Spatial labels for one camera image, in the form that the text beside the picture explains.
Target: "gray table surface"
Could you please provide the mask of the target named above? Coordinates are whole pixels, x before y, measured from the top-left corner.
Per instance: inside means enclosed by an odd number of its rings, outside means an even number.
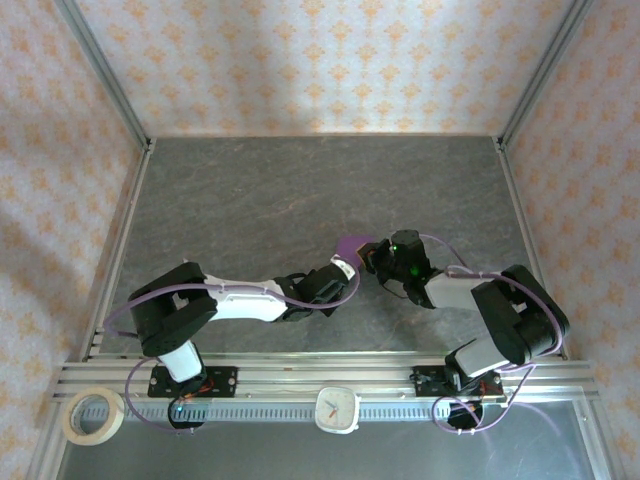
[[[488,137],[160,139],[114,303],[185,258],[216,277],[261,281],[325,265],[341,236],[382,239],[402,228],[449,240],[478,269],[528,265]],[[436,266],[453,262],[437,244],[426,250]],[[115,324],[133,328],[128,316]],[[329,318],[220,320],[194,340],[201,352],[440,354],[485,332],[474,313],[418,308],[364,275],[356,296]],[[140,346],[108,337],[101,351]]]
[[[220,423],[181,437],[126,422],[102,445],[68,444],[58,479],[594,478],[572,404],[537,408],[516,404],[473,437],[424,422],[363,422],[349,435],[313,423]]]

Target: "roll of tape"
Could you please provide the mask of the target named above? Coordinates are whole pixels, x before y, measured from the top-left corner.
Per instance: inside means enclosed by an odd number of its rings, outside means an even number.
[[[80,411],[83,406],[102,397],[107,401],[107,420],[93,433],[86,433],[80,426]],[[71,443],[76,445],[100,445],[115,435],[124,421],[124,402],[113,390],[103,387],[87,388],[76,394],[64,409],[62,431]]]

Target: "orange floral pattern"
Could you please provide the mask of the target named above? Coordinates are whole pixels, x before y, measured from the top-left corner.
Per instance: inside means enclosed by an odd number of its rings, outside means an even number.
[[[79,3],[150,136],[496,135],[571,1]]]
[[[509,151],[545,278],[640,478],[640,3],[599,1]]]
[[[139,153],[54,2],[2,2],[0,22],[0,477],[17,480]]]

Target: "watch face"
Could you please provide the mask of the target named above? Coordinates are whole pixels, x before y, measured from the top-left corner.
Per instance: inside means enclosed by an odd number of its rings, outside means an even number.
[[[348,388],[327,387],[316,402],[316,424],[325,432],[351,433],[357,428],[360,400]]]

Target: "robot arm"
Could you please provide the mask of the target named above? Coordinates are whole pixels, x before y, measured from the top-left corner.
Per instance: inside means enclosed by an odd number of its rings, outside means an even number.
[[[177,284],[219,287],[168,293],[132,309],[144,355],[158,357],[175,382],[190,382],[188,390],[195,390],[206,379],[206,374],[191,337],[208,322],[229,318],[253,318],[264,322],[301,320],[313,310],[291,301],[335,302],[354,275],[353,267],[337,256],[328,265],[308,274],[297,273],[257,283],[205,275],[197,263],[186,262],[140,288],[129,300]],[[330,316],[336,308],[321,312]]]
[[[482,315],[490,336],[471,341],[445,359],[447,384],[456,392],[490,370],[529,362],[559,340],[551,320],[523,292],[499,280],[451,278],[432,267],[415,230],[401,230],[391,239],[365,244],[358,255],[380,284],[401,282],[416,305],[463,308]],[[536,295],[555,316],[562,335],[568,332],[566,316],[524,266],[514,265],[499,274]]]

